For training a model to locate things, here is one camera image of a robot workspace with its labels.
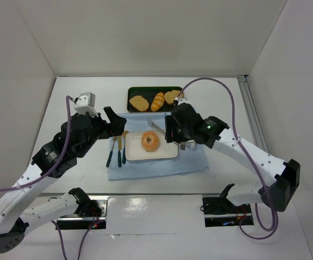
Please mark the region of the metal kitchen tongs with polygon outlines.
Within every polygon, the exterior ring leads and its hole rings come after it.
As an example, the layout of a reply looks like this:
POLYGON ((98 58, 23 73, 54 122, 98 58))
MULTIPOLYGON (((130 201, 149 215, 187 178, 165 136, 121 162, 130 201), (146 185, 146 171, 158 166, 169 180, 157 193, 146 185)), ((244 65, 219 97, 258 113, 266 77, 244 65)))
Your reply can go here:
MULTIPOLYGON (((161 133, 163 136, 166 136, 166 131, 164 129, 161 129, 157 124, 155 124, 150 118, 147 119, 148 125, 150 127, 152 127, 153 129, 155 129, 156 131, 158 131, 159 133, 161 133)), ((182 142, 182 143, 177 143, 174 142, 175 145, 177 145, 177 147, 184 151, 186 148, 186 143, 182 142)))

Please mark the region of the orange glazed donut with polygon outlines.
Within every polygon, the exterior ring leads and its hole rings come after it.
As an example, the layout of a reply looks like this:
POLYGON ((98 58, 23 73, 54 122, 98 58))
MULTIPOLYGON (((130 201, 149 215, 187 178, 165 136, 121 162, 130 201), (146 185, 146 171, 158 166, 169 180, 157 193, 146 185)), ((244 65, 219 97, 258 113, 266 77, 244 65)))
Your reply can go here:
POLYGON ((145 151, 154 152, 159 148, 159 137, 155 132, 145 132, 142 135, 141 144, 145 151))

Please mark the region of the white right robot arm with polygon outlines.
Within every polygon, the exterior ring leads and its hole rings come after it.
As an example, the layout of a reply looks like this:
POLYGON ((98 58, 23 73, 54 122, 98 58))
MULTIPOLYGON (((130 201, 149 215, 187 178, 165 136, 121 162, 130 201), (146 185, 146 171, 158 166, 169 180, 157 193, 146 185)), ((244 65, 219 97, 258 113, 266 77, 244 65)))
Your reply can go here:
POLYGON ((221 152, 260 178, 258 184, 229 184, 221 197, 235 206, 263 203, 277 212, 285 211, 299 187, 300 164, 284 161, 238 136, 217 117, 203 119, 188 103, 174 107, 165 116, 167 142, 194 141, 221 152))

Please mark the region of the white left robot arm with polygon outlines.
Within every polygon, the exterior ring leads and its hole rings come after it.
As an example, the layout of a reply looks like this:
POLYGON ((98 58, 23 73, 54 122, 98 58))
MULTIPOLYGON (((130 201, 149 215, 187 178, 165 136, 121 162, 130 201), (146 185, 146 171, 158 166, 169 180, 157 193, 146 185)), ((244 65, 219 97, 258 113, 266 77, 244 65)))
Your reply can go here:
POLYGON ((27 234, 54 219, 72 214, 90 216, 101 211, 98 203, 79 187, 42 205, 31 206, 31 203, 73 168, 97 140, 123 133, 127 120, 111 107, 105 107, 104 111, 109 121, 89 113, 72 115, 53 140, 34 155, 14 189, 0 198, 0 254, 12 250, 27 234))

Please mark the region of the striped bread roll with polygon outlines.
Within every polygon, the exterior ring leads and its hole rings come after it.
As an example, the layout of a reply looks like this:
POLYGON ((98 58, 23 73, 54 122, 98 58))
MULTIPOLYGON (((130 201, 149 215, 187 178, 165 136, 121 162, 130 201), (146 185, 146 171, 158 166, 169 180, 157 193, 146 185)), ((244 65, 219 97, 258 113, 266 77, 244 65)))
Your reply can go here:
POLYGON ((151 111, 152 112, 159 111, 163 107, 163 105, 164 105, 164 94, 162 92, 159 92, 153 99, 153 102, 151 104, 151 111))

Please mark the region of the right bread slice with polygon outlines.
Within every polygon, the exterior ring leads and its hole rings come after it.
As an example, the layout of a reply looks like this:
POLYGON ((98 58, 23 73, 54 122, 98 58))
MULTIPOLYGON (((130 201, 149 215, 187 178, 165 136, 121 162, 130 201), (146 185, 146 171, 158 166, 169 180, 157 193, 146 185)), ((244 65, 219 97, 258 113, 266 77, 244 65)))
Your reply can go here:
POLYGON ((167 105, 172 106, 174 104, 175 98, 179 95, 180 92, 181 92, 180 90, 172 90, 166 92, 164 94, 164 102, 167 105))

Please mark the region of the bread slice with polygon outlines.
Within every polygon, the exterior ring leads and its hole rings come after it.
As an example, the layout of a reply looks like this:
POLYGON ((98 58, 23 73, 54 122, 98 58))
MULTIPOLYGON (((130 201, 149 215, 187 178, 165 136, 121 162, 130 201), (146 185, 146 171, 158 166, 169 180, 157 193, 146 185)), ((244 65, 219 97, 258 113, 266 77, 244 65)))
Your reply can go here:
POLYGON ((138 112, 147 112, 149 110, 149 103, 141 95, 136 95, 129 100, 129 104, 138 112))
POLYGON ((164 94, 164 102, 167 105, 172 106, 174 104, 175 98, 179 95, 180 92, 181 92, 180 90, 172 90, 166 92, 164 94))

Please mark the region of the left bread slice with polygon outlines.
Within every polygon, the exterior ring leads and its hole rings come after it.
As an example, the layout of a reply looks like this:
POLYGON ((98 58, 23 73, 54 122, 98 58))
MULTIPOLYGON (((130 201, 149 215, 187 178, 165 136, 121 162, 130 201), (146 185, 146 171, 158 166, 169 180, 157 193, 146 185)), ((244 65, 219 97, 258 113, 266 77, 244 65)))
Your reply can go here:
POLYGON ((141 95, 136 95, 129 100, 129 104, 138 112, 147 112, 149 110, 149 103, 141 95))

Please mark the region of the white rectangular plate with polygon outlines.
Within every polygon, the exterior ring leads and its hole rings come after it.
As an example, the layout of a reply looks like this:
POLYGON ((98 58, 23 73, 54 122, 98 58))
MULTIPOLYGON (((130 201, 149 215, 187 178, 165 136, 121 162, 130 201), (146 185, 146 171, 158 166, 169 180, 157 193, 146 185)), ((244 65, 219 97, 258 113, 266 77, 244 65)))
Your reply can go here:
POLYGON ((125 154, 128 161, 173 159, 178 157, 178 147, 167 143, 164 136, 157 131, 130 132, 126 135, 125 154), (155 151, 143 148, 142 137, 145 133, 153 133, 158 137, 158 147, 155 151))

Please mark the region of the dark green serving tray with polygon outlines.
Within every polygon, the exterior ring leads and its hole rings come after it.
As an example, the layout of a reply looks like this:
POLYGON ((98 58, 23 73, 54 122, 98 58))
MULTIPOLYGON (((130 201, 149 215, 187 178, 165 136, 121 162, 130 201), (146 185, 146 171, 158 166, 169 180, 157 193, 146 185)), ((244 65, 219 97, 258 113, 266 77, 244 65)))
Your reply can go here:
POLYGON ((170 112, 181 87, 131 87, 127 92, 130 113, 170 112))

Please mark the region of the light blue cloth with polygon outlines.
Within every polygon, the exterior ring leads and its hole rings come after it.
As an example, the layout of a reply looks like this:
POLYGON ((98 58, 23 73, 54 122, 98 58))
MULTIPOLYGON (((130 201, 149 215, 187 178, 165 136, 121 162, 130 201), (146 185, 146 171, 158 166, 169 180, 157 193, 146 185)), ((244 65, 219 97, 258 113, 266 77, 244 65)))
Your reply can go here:
MULTIPOLYGON (((165 116, 170 113, 120 113, 119 116, 125 118, 127 123, 125 130, 129 132, 151 131, 147 119, 150 118, 161 129, 165 129, 165 116)), ((132 180, 145 178, 167 177, 177 174, 187 174, 202 171, 209 167, 205 148, 196 145, 194 149, 187 147, 184 151, 178 149, 178 157, 173 159, 128 161, 118 167, 117 150, 108 167, 108 180, 132 180)))

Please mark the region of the aluminium rail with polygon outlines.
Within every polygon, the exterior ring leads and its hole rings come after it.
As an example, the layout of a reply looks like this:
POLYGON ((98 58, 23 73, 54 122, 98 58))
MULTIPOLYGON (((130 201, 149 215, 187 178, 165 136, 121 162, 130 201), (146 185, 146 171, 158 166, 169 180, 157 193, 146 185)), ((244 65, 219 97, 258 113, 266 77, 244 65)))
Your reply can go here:
POLYGON ((257 110, 253 101, 253 97, 248 86, 247 76, 239 75, 237 77, 238 85, 242 94, 243 103, 245 105, 246 114, 250 124, 254 143, 265 152, 268 152, 268 147, 263 135, 260 120, 257 114, 257 110))

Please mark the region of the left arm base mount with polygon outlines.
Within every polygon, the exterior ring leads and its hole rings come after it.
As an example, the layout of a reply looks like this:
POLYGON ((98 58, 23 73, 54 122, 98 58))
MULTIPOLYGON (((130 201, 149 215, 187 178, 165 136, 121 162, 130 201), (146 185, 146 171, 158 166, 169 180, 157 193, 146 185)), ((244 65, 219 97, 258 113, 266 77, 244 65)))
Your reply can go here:
POLYGON ((87 230, 93 224, 92 230, 106 229, 108 196, 90 196, 96 201, 97 207, 90 207, 81 215, 69 214, 58 218, 55 222, 61 230, 87 230))

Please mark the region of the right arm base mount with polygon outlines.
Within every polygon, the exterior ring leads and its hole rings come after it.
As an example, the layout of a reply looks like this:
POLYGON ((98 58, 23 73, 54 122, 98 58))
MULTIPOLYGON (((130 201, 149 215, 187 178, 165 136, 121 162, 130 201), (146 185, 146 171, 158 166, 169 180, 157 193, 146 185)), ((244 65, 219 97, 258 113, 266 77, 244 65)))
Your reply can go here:
POLYGON ((254 225, 250 205, 235 206, 220 197, 203 197, 200 211, 204 214, 205 227, 254 225))

